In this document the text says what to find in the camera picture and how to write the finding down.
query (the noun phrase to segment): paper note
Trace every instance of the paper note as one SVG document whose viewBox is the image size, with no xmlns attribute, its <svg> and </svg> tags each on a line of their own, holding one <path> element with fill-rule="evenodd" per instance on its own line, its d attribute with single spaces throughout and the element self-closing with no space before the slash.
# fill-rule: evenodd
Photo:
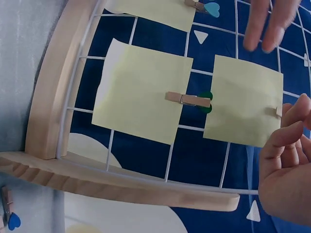
<svg viewBox="0 0 311 233">
<path fill-rule="evenodd" d="M 190 32 L 195 14 L 195 8 L 186 6 L 184 0 L 114 0 L 109 8 L 185 32 Z"/>
<path fill-rule="evenodd" d="M 263 147 L 280 128 L 276 108 L 282 107 L 281 73 L 216 55 L 211 92 L 204 138 Z"/>
<path fill-rule="evenodd" d="M 182 105 L 165 100 L 165 93 L 186 93 L 192 61 L 114 39 L 105 59 L 92 123 L 172 144 Z"/>
</svg>

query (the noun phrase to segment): white moon shape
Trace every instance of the white moon shape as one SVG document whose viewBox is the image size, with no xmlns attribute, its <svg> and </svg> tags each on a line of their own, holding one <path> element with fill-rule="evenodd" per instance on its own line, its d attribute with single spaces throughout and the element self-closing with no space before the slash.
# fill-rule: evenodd
<svg viewBox="0 0 311 233">
<path fill-rule="evenodd" d="M 108 149 L 93 138 L 71 133 L 68 151 L 105 162 Z M 112 154 L 110 161 L 111 165 L 121 167 Z M 72 193 L 65 193 L 65 229 L 66 233 L 187 233 L 183 222 L 167 206 L 125 203 Z"/>
</svg>

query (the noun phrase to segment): mini clothespin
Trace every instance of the mini clothespin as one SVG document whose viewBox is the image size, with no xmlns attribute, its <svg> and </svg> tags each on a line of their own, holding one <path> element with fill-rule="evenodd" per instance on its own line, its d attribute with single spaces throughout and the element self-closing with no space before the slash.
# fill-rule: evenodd
<svg viewBox="0 0 311 233">
<path fill-rule="evenodd" d="M 276 107 L 276 116 L 282 118 L 282 105 Z"/>
<path fill-rule="evenodd" d="M 167 92 L 165 94 L 165 99 L 173 102 L 177 102 L 180 104 L 192 105 L 192 106 L 199 106 L 199 107 L 210 107 L 210 99 L 209 98 L 202 98 L 198 96 L 191 96 L 191 95 L 183 95 L 177 92 Z"/>
<path fill-rule="evenodd" d="M 1 188 L 1 196 L 6 224 L 8 225 L 9 230 L 12 231 L 15 228 L 20 227 L 20 218 L 13 211 L 12 194 L 6 186 Z"/>
<path fill-rule="evenodd" d="M 187 6 L 193 7 L 196 9 L 196 12 L 200 13 L 208 13 L 207 10 L 204 7 L 204 3 L 196 2 L 194 0 L 185 0 L 185 4 Z"/>
</svg>

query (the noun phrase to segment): hand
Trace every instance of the hand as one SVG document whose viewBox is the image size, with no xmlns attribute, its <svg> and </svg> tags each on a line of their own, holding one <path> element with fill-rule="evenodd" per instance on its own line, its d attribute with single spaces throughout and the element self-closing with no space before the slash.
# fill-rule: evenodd
<svg viewBox="0 0 311 233">
<path fill-rule="evenodd" d="M 262 49 L 271 52 L 277 47 L 284 36 L 285 30 L 296 17 L 296 11 L 301 0 L 276 0 L 265 33 Z M 253 51 L 256 49 L 263 26 L 268 16 L 270 0 L 251 0 L 250 15 L 245 32 L 244 47 Z"/>
<path fill-rule="evenodd" d="M 259 154 L 259 198 L 273 216 L 311 225 L 311 100 L 303 94 L 294 106 L 284 104 L 281 128 Z"/>
</svg>

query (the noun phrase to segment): dark blue fabric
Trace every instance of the dark blue fabric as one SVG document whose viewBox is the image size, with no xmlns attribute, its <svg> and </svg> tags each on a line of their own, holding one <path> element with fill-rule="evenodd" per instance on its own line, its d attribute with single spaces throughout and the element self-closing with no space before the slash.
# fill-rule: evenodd
<svg viewBox="0 0 311 233">
<path fill-rule="evenodd" d="M 220 5 L 220 17 L 196 13 L 194 22 L 235 31 L 235 9 L 233 0 L 215 0 Z M 311 10 L 310 0 L 303 0 L 304 7 Z M 299 9 L 303 26 L 311 31 L 311 15 Z M 249 5 L 238 2 L 239 33 L 244 34 L 249 14 Z M 90 56 L 106 56 L 113 38 L 128 43 L 134 23 L 133 17 L 102 17 L 96 30 Z M 295 23 L 300 24 L 298 17 Z M 203 44 L 199 44 L 194 30 L 208 33 Z M 311 54 L 311 34 L 305 32 Z M 184 55 L 186 46 L 185 32 L 139 18 L 135 30 L 133 45 Z M 261 43 L 253 52 L 243 47 L 243 37 L 239 36 L 239 59 L 260 64 L 278 71 L 277 51 L 266 54 L 261 50 Z M 281 46 L 304 56 L 305 43 L 301 28 L 291 25 L 284 35 Z M 236 57 L 235 34 L 193 25 L 190 32 L 188 57 L 194 58 L 193 69 L 213 72 L 215 55 Z M 75 106 L 93 110 L 95 96 L 101 80 L 104 61 L 87 59 Z M 280 50 L 281 72 L 284 74 L 284 90 L 310 96 L 310 78 L 304 60 Z M 187 94 L 199 95 L 209 91 L 212 77 L 192 72 Z M 294 104 L 297 98 L 284 95 L 283 102 Z M 92 115 L 74 112 L 71 132 L 90 136 L 108 147 L 110 130 L 91 124 Z M 184 106 L 180 124 L 204 128 L 206 115 L 198 108 Z M 219 186 L 227 142 L 203 138 L 203 132 L 178 129 L 174 143 L 169 179 L 173 181 Z M 170 146 L 115 132 L 112 153 L 125 169 L 163 178 Z M 223 187 L 257 189 L 259 184 L 259 148 L 231 144 L 227 170 Z M 259 206 L 261 221 L 246 219 L 253 200 Z M 250 232 L 250 233 L 310 233 L 309 228 L 282 221 L 267 215 L 257 196 L 242 195 L 236 211 L 230 213 L 172 208 L 180 217 L 189 233 L 201 232 Z"/>
</svg>

